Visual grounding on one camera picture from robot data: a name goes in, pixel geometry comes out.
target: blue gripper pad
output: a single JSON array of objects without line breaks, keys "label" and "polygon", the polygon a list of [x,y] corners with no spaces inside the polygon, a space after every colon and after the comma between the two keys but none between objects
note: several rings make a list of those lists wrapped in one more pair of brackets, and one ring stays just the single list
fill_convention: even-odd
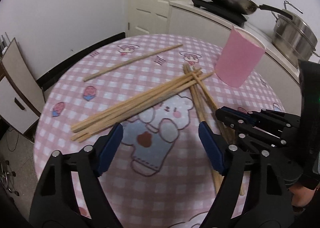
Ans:
[{"label": "blue gripper pad", "polygon": [[96,169],[99,176],[101,176],[102,173],[106,172],[109,169],[111,161],[113,160],[116,154],[116,151],[122,141],[122,137],[123,137],[122,125],[118,124],[117,126],[115,126],[115,128],[113,128],[110,131],[110,134],[105,137],[108,139],[108,141],[106,142],[104,148],[102,149],[99,155],[99,165]]},{"label": "blue gripper pad", "polygon": [[204,121],[199,124],[199,137],[213,169],[225,175],[227,168],[223,153],[228,147],[227,142],[222,136],[214,134]]}]

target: metal screw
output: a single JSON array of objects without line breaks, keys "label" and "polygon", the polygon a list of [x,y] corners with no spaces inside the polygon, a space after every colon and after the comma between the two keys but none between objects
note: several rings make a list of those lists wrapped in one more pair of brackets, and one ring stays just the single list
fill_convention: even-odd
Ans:
[{"label": "metal screw", "polygon": [[85,152],[90,152],[90,151],[92,151],[92,149],[93,149],[93,147],[92,147],[91,145],[87,145],[87,146],[85,146],[85,147],[83,148],[83,150],[84,150]]},{"label": "metal screw", "polygon": [[262,156],[268,157],[270,155],[269,151],[261,151]]},{"label": "metal screw", "polygon": [[236,151],[238,147],[236,145],[229,145],[228,147],[231,151]]},{"label": "metal screw", "polygon": [[54,152],[52,152],[51,155],[52,155],[53,157],[57,157],[57,156],[60,155],[60,151],[54,151]]}]

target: white cabinet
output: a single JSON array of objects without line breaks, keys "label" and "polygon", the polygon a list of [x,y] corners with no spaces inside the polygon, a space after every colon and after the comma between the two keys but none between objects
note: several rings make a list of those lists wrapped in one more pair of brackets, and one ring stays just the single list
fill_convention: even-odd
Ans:
[{"label": "white cabinet", "polygon": [[0,115],[22,134],[39,118],[20,98],[6,77],[0,81]]},{"label": "white cabinet", "polygon": [[0,60],[0,117],[33,140],[44,96],[28,70],[14,38]]},{"label": "white cabinet", "polygon": [[225,26],[180,8],[172,9],[167,29],[168,34],[195,37],[221,47],[230,35],[230,29]]},{"label": "white cabinet", "polygon": [[[196,37],[224,47],[233,26],[235,25],[231,22],[188,3],[170,2],[168,34]],[[301,93],[298,71],[266,37],[262,36],[262,32],[247,23],[244,29],[255,35],[267,47],[255,71],[272,87],[287,113],[300,115]]]}]

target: floor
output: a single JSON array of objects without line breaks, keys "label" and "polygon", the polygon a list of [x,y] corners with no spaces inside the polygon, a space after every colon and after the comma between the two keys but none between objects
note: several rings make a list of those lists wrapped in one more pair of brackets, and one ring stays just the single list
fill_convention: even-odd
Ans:
[{"label": "floor", "polygon": [[[47,99],[52,87],[44,92]],[[0,140],[0,159],[8,160],[9,171],[14,171],[16,177],[10,177],[9,187],[19,192],[20,196],[14,193],[8,194],[24,218],[28,220],[33,194],[37,185],[36,172],[33,163],[33,143],[19,135],[15,130],[9,128]]]}]

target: black baseboard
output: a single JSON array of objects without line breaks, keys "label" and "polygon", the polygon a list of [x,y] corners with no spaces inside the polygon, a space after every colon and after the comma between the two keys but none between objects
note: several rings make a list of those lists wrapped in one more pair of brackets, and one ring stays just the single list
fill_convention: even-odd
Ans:
[{"label": "black baseboard", "polygon": [[73,56],[69,57],[65,61],[61,62],[54,68],[52,68],[49,72],[45,73],[43,76],[41,76],[36,82],[38,85],[45,91],[50,86],[53,86],[56,82],[58,82],[59,78],[75,63],[77,63],[79,60],[84,58],[86,55],[90,54],[91,52],[95,51],[96,49],[108,45],[112,42],[115,42],[117,40],[121,40],[125,38],[125,33],[121,32],[117,35],[114,35],[112,37],[109,37],[105,40],[102,40],[92,46],[87,47],[86,49],[78,52],[77,54],[74,54]]}]

